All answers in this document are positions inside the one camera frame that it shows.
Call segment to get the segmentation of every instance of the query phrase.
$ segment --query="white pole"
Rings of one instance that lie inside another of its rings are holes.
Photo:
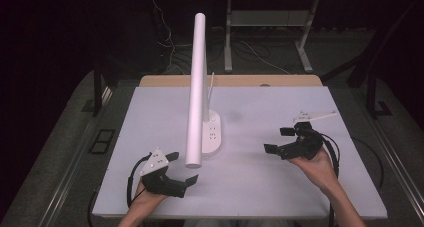
[[[199,168],[202,166],[202,129],[204,108],[208,108],[205,86],[206,57],[205,57],[205,23],[204,14],[196,14],[194,21],[193,55],[191,67],[191,89],[187,130],[186,167]]]

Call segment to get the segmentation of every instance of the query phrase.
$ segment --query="power outlet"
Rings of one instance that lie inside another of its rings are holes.
[[[202,154],[211,156],[221,146],[221,118],[213,110],[209,110],[209,121],[203,122]]]

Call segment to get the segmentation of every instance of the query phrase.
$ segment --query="white stand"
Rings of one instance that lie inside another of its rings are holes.
[[[202,154],[212,156],[218,153],[221,146],[221,117],[209,110],[209,121],[203,122]]]
[[[214,155],[221,145],[221,118],[209,109],[205,26],[205,15],[196,14],[185,161],[187,168],[200,168],[202,154]]]

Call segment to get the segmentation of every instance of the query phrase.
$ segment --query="white tabletop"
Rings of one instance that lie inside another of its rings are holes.
[[[168,177],[184,181],[199,174],[185,197],[167,198],[152,218],[321,218],[327,198],[296,166],[266,154],[263,144],[283,145],[280,127],[293,127],[301,110],[332,112],[337,107],[326,87],[214,87],[210,108],[222,121],[220,152],[200,169],[184,165],[189,87],[136,88],[105,174],[93,214],[124,215],[127,178],[134,164],[160,148],[179,152]],[[341,152],[340,182],[364,218],[386,218],[387,211],[338,114],[312,122],[332,137]],[[134,191],[137,185],[135,176]]]

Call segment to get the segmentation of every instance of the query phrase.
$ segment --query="forearm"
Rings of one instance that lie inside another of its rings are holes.
[[[346,192],[338,182],[322,191],[330,200],[340,227],[366,226],[352,202],[350,202]]]
[[[122,218],[119,227],[137,227],[146,216],[140,215],[135,208],[130,208],[127,214]]]

